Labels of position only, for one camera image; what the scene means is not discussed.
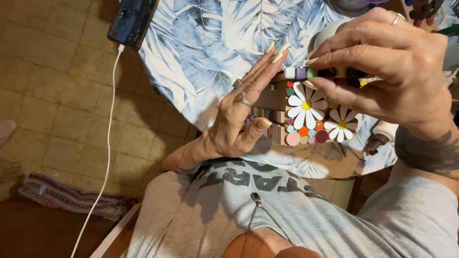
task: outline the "yellow flower center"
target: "yellow flower center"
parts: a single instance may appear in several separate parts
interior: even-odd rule
[[[308,110],[311,108],[311,102],[310,101],[303,101],[303,103],[301,104],[301,107],[304,109],[304,110]]]
[[[341,122],[338,123],[338,128],[339,129],[343,129],[346,127],[346,122],[344,122],[343,120],[341,120]]]

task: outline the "daisy petal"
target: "daisy petal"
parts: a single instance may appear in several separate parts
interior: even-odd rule
[[[338,142],[343,142],[344,140],[344,133],[343,133],[343,129],[340,129],[339,133],[338,133],[338,139],[337,141]]]
[[[328,134],[328,137],[330,137],[330,139],[336,138],[336,136],[338,135],[339,131],[340,131],[340,129],[338,127],[336,127],[335,129],[330,131],[330,133]]]
[[[347,106],[341,106],[341,109],[340,109],[341,120],[346,119],[346,114],[347,114]]]
[[[324,97],[324,95],[320,91],[315,91],[313,96],[311,97],[310,101],[311,102],[316,102],[316,101],[320,100],[323,97]]]
[[[306,127],[308,129],[314,129],[315,127],[315,120],[310,109],[306,110]]]
[[[314,115],[314,117],[317,120],[324,119],[325,114],[322,111],[320,111],[319,109],[311,108],[310,111],[311,111],[311,113]]]
[[[304,116],[305,115],[306,115],[306,110],[301,110],[301,112],[298,114],[298,116],[295,118],[295,121],[293,122],[293,127],[295,129],[298,130],[304,126]]]
[[[298,95],[298,98],[300,98],[301,102],[306,100],[306,95],[304,94],[304,86],[302,83],[300,82],[293,83],[293,90]]]
[[[287,111],[287,116],[290,117],[290,118],[294,118],[297,116],[297,114],[303,110],[303,108],[301,106],[299,107],[294,107],[294,108],[291,108]]]
[[[335,122],[326,121],[326,122],[324,123],[324,128],[325,128],[326,130],[332,129],[332,128],[336,128],[336,127],[338,127],[338,124],[335,123]]]
[[[343,128],[344,135],[346,136],[346,139],[352,139],[353,135],[351,130],[347,128]]]
[[[341,122],[340,116],[338,115],[338,111],[336,109],[330,110],[330,117],[335,120],[335,122]]]
[[[357,129],[357,123],[347,123],[346,128],[356,130]]]
[[[297,96],[292,95],[288,98],[288,104],[290,106],[297,107],[297,106],[301,106],[301,104],[303,104],[303,101],[299,99]]]
[[[310,89],[310,88],[308,88],[308,87],[306,87],[305,90],[306,90],[306,99],[307,99],[307,100],[310,100],[314,90],[313,90],[313,89]]]
[[[358,112],[357,111],[354,111],[352,110],[346,117],[346,119],[344,120],[346,123],[351,121],[352,119],[354,119],[355,116],[357,116]]]
[[[313,108],[317,108],[317,109],[320,109],[320,110],[325,110],[325,109],[327,109],[327,107],[328,107],[328,102],[327,102],[327,101],[317,101],[317,102],[313,102],[313,101],[311,100],[311,102],[312,102],[312,107],[313,107]]]

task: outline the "smartphone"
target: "smartphone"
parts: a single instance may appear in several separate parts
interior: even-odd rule
[[[121,0],[107,38],[139,50],[159,0]]]

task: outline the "silver chain necklace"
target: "silver chain necklace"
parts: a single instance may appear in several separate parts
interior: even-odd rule
[[[246,240],[244,241],[244,247],[242,248],[242,253],[241,253],[241,258],[244,256],[244,251],[246,249],[246,244],[247,244],[247,239],[249,238],[249,233],[250,231],[252,230],[252,221],[253,221],[253,218],[255,217],[255,214],[257,213],[257,210],[258,208],[264,210],[268,216],[274,221],[274,223],[276,223],[276,225],[279,227],[279,229],[284,233],[284,235],[287,237],[287,240],[291,243],[292,246],[295,246],[289,236],[287,235],[287,233],[284,231],[284,229],[279,225],[279,223],[277,223],[277,221],[273,218],[273,216],[271,216],[271,214],[266,210],[265,207],[263,207],[263,205],[261,204],[261,197],[259,194],[257,193],[251,193],[250,196],[252,197],[252,200],[255,202],[255,209],[253,210],[253,213],[252,213],[252,217],[250,218],[250,222],[249,222],[249,226],[248,226],[248,231],[247,231],[247,235],[246,235]]]

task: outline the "hand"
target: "hand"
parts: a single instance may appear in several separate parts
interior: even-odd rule
[[[374,74],[361,89],[336,85],[325,78],[309,79],[331,102],[417,134],[430,136],[451,120],[451,95],[443,83],[442,64],[447,37],[426,33],[382,8],[374,8],[343,26],[324,41],[311,58],[315,69],[354,67]]]
[[[273,48],[264,54],[241,79],[242,84],[220,102],[215,123],[202,134],[204,149],[210,158],[239,157],[249,152],[263,132],[270,127],[271,122],[268,119],[256,118],[245,128],[244,122],[250,108],[235,100],[242,91],[249,103],[253,104],[258,100],[288,55],[288,50],[277,55],[274,52]]]

